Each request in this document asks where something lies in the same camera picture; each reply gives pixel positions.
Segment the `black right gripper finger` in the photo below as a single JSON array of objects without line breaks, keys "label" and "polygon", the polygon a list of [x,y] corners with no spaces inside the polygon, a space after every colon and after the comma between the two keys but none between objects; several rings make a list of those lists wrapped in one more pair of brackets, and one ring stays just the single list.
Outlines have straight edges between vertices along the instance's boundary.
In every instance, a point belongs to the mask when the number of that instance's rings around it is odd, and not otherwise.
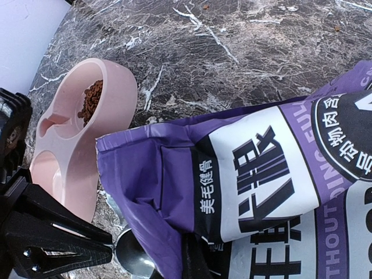
[{"label": "black right gripper finger", "polygon": [[201,247],[194,234],[182,237],[183,279],[212,279]]}]

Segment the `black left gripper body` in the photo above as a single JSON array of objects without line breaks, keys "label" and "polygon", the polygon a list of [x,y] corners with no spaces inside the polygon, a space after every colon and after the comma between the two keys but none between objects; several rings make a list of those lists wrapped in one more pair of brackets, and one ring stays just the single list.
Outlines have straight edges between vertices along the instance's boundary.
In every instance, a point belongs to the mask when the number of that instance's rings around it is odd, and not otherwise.
[{"label": "black left gripper body", "polygon": [[35,249],[30,244],[32,222],[22,212],[23,194],[31,184],[30,171],[24,168],[1,179],[1,278],[13,271],[23,278],[38,277]]}]

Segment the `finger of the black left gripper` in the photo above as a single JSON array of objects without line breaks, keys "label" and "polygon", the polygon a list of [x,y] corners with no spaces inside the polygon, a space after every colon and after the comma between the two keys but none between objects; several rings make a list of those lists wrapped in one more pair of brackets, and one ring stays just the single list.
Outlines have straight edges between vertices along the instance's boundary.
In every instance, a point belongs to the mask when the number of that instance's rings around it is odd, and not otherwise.
[{"label": "finger of the black left gripper", "polygon": [[23,191],[17,210],[44,223],[102,244],[112,244],[112,235],[74,215],[41,186],[29,184]]},{"label": "finger of the black left gripper", "polygon": [[112,250],[83,249],[80,252],[52,251],[28,247],[23,251],[23,270],[28,276],[54,276],[72,270],[107,264],[112,260]]}]

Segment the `silver metal scoop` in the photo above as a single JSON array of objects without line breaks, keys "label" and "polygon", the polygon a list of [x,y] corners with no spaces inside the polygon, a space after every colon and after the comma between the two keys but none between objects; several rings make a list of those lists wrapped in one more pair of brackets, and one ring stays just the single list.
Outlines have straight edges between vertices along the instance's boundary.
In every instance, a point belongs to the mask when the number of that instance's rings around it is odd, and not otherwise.
[{"label": "silver metal scoop", "polygon": [[115,259],[124,271],[131,274],[131,278],[153,278],[156,271],[153,261],[137,241],[119,206],[109,194],[106,194],[106,203],[117,215],[119,219],[117,227],[121,229],[113,242]]}]

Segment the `purple white pet food bag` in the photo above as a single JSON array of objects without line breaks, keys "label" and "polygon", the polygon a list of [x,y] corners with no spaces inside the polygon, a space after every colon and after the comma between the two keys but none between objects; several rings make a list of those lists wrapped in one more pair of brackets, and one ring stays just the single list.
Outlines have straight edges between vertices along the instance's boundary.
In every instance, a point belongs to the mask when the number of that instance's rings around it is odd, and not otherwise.
[{"label": "purple white pet food bag", "polygon": [[194,234],[213,278],[371,277],[371,62],[307,97],[98,138],[98,171],[163,278]]}]

